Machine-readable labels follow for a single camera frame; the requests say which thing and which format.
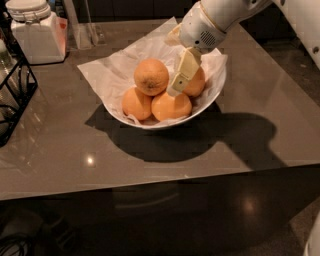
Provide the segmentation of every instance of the cable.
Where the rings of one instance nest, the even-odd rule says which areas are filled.
[[[0,256],[33,256],[33,239],[23,233],[0,239]]]

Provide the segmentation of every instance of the orange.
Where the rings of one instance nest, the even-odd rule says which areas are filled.
[[[122,97],[122,110],[126,115],[133,115],[139,121],[151,116],[152,97],[143,94],[137,87],[129,88]]]
[[[200,67],[186,88],[184,88],[183,92],[189,97],[198,97],[202,93],[205,85],[205,73],[203,68]]]
[[[159,121],[188,116],[190,115],[191,110],[191,101],[184,93],[172,97],[164,91],[155,96],[151,104],[151,111]]]
[[[138,89],[149,96],[161,93],[169,83],[167,67],[155,58],[142,60],[136,67],[133,77]]]

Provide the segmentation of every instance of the jar lid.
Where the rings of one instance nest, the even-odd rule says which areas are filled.
[[[46,0],[10,0],[6,7],[11,17],[20,22],[41,20],[51,14]]]

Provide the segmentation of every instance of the white paper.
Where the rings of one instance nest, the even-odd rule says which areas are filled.
[[[177,25],[171,18],[163,25],[137,40],[127,48],[109,57],[91,61],[78,68],[89,82],[94,92],[100,97],[108,112],[119,121],[143,128],[159,129],[184,123],[204,111],[220,94],[226,79],[227,56],[217,49],[202,55],[202,68],[206,75],[206,86],[202,94],[192,99],[192,114],[188,117],[159,122],[154,117],[139,122],[133,116],[126,116],[121,107],[125,91],[134,86],[133,73],[139,62],[147,58],[161,60],[173,76],[176,56],[183,46],[169,46],[165,43],[167,34]]]

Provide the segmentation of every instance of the table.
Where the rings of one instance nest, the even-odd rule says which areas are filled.
[[[106,57],[164,20],[101,24],[107,45],[32,66],[39,88],[0,149],[0,200],[244,173],[320,162],[320,109],[240,26],[222,94],[173,129],[120,124],[77,65]]]

